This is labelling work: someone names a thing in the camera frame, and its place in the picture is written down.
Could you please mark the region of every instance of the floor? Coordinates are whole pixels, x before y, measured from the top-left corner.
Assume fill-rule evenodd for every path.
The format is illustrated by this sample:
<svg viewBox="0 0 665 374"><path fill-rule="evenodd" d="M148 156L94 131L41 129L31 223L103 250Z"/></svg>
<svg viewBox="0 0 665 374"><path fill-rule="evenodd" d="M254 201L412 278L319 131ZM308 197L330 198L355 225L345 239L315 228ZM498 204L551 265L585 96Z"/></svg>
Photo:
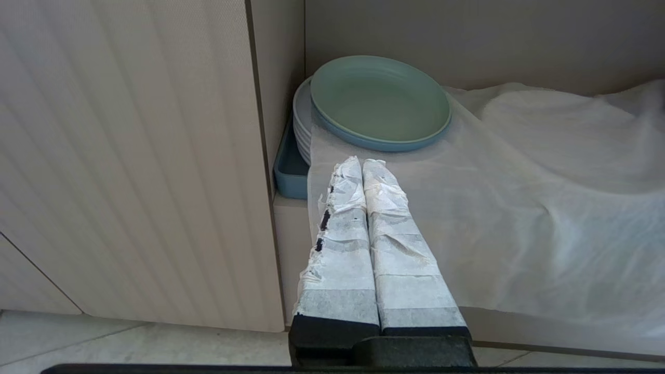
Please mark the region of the floor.
<svg viewBox="0 0 665 374"><path fill-rule="evenodd" d="M665 367L665 363L474 347L481 366ZM286 333L4 311L0 374L59 363L290 365Z"/></svg>

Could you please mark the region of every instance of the blue tray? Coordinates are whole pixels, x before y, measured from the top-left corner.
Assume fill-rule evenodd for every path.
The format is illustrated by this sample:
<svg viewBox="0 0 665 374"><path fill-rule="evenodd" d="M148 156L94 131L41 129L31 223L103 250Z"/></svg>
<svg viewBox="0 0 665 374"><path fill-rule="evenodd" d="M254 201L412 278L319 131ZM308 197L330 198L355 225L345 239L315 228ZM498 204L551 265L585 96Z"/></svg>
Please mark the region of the blue tray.
<svg viewBox="0 0 665 374"><path fill-rule="evenodd" d="M307 172L309 165L298 152L291 121L282 136L275 160L277 191L291 199L307 200Z"/></svg>

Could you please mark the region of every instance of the cabinet door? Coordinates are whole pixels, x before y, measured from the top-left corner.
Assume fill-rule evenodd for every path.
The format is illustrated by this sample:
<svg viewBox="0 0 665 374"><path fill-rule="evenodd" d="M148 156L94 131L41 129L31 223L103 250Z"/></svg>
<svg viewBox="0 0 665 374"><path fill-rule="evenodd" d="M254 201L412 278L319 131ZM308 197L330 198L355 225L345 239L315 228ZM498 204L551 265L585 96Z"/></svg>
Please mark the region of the cabinet door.
<svg viewBox="0 0 665 374"><path fill-rule="evenodd" d="M0 2L0 224L83 312L283 330L243 0Z"/></svg>
<svg viewBox="0 0 665 374"><path fill-rule="evenodd" d="M81 311L0 234L0 309L79 314Z"/></svg>

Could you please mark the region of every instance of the wall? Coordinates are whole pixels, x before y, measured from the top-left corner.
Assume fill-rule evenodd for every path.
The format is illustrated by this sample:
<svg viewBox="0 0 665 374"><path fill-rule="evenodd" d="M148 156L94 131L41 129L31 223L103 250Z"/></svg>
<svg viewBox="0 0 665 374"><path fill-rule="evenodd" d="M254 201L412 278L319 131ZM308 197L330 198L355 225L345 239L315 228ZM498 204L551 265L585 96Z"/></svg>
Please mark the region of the wall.
<svg viewBox="0 0 665 374"><path fill-rule="evenodd" d="M293 93L305 79L305 6L303 0L251 0L249 3L263 135L274 192L275 156L291 115Z"/></svg>
<svg viewBox="0 0 665 374"><path fill-rule="evenodd" d="M609 93L665 77L660 0L308 0L305 13L308 75L363 54L462 89Z"/></svg>

